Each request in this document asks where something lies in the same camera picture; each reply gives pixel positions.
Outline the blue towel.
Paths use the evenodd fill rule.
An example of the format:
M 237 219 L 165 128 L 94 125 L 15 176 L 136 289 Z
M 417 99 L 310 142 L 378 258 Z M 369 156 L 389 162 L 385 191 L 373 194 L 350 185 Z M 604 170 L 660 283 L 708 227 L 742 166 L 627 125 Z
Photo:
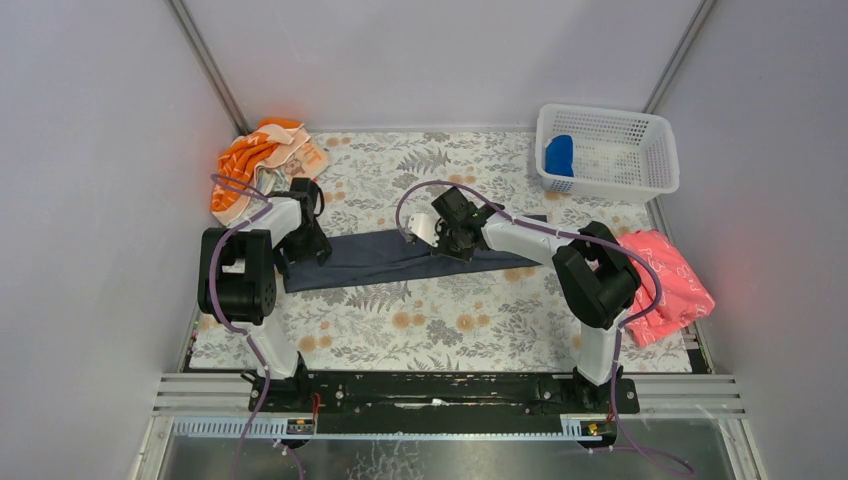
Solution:
M 561 177 L 574 176 L 575 144 L 570 135 L 557 135 L 544 147 L 544 171 Z

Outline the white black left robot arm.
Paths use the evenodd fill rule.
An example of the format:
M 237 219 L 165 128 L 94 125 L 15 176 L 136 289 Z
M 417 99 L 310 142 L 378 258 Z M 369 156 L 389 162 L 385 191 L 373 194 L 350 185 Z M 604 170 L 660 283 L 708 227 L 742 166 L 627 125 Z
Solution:
M 332 247 L 318 218 L 324 209 L 321 188 L 296 177 L 286 191 L 260 194 L 245 183 L 239 190 L 262 208 L 230 228 L 209 228 L 201 237 L 198 306 L 244 337 L 259 362 L 257 390 L 290 402 L 311 393 L 299 351 L 269 317 L 277 302 L 277 277 L 295 263 L 323 265 Z

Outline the dark grey towel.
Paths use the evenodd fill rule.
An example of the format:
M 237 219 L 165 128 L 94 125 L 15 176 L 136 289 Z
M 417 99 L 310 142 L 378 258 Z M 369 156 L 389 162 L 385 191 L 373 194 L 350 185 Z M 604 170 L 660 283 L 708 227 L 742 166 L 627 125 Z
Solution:
M 535 267 L 508 252 L 477 250 L 469 262 L 433 255 L 425 243 L 408 243 L 395 230 L 332 237 L 331 255 L 322 265 L 310 260 L 287 265 L 284 291 L 291 293 L 367 286 Z

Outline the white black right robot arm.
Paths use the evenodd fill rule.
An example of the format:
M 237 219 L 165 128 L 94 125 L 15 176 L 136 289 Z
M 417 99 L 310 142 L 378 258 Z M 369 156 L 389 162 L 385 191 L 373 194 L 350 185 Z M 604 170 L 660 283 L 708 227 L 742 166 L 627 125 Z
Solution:
M 616 334 L 641 287 L 641 277 L 609 228 L 593 221 L 561 230 L 495 206 L 477 206 L 456 186 L 431 202 L 437 255 L 469 261 L 476 251 L 517 255 L 551 268 L 568 310 L 581 323 L 575 373 L 596 387 L 614 376 Z

